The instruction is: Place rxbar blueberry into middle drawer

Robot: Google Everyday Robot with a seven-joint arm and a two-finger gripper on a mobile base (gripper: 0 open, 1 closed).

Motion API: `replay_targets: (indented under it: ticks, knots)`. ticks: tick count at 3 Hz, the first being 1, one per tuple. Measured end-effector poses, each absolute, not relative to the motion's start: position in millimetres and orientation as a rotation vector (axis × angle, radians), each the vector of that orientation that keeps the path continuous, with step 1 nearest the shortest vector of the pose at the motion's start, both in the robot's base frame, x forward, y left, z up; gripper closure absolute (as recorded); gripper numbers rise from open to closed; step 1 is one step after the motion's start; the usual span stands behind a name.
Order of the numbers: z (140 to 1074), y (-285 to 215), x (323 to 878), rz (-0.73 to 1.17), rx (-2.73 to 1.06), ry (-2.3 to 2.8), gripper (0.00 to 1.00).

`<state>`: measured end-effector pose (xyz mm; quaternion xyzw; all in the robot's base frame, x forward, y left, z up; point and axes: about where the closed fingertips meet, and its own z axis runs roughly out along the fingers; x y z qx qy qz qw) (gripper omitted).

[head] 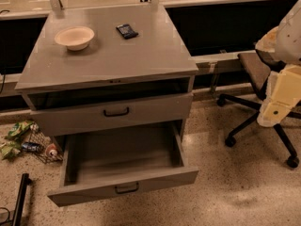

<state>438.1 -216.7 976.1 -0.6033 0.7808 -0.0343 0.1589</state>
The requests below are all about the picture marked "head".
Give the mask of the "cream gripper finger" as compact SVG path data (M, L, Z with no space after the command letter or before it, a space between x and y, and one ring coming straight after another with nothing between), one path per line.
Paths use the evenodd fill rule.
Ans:
M257 123L273 127L301 101L301 67L289 64L279 73L271 72L265 95Z

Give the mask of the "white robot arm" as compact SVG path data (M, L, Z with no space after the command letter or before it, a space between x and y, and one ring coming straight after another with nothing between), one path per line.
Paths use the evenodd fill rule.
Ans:
M257 118L259 125L273 127L301 101L301 0L255 48L258 52L267 52L276 62L285 63L279 72L270 72L266 98Z

